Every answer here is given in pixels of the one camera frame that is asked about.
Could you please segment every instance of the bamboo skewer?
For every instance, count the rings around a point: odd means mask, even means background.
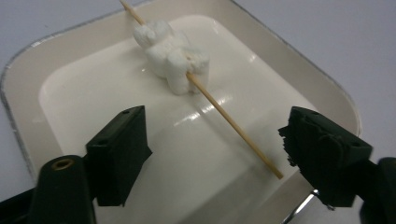
[[[123,0],[120,0],[125,10],[127,10],[134,19],[143,25],[145,22],[137,15],[137,13]],[[228,123],[235,129],[235,131],[245,140],[251,149],[260,157],[260,159],[268,166],[268,168],[276,175],[278,179],[283,177],[282,173],[274,166],[274,164],[268,160],[264,154],[260,151],[259,147],[248,137],[248,135],[236,124],[236,122],[230,117],[230,115],[218,104],[218,102],[212,97],[212,95],[205,89],[205,87],[198,81],[194,74],[187,72],[187,79],[206,97],[206,99],[219,111],[219,113],[227,120]]]

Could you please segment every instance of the white table surface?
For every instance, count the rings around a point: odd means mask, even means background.
[[[137,4],[142,0],[129,0]],[[392,0],[236,0],[335,79],[361,114],[372,161],[396,157],[396,2]],[[117,0],[0,1],[0,68],[36,40],[120,10]],[[34,186],[0,105],[0,202]],[[318,200],[293,223],[360,223],[353,208]]]

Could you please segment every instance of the white tray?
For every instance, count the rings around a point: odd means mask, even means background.
[[[124,208],[95,208],[99,223],[280,222],[312,188],[289,166],[277,129],[299,105],[359,134],[347,95],[231,1],[162,0],[137,11],[210,54],[208,90],[285,177],[202,95],[175,96],[151,74],[124,12],[37,42],[8,67],[3,99],[33,175],[55,157],[84,155],[118,112],[145,105],[153,154]]]

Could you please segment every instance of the white marshmallow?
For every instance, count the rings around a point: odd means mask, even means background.
[[[165,71],[169,87],[174,94],[199,92],[189,82],[186,73],[195,74],[195,77],[206,87],[209,81],[209,56],[193,46],[175,49],[167,57]]]
[[[165,63],[169,52],[182,46],[188,46],[189,39],[181,32],[175,32],[173,36],[168,36],[164,41],[146,49],[148,65],[158,77],[165,78]]]
[[[150,21],[134,28],[134,39],[143,49],[164,41],[169,35],[173,35],[173,30],[166,21]]]

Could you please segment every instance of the skewered marshmallows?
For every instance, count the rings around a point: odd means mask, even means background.
[[[134,39],[143,48],[148,65],[158,76],[166,78],[171,91],[181,95],[198,90],[187,80],[195,74],[202,85],[209,81],[209,56],[192,45],[182,33],[166,21],[151,21],[134,28]]]

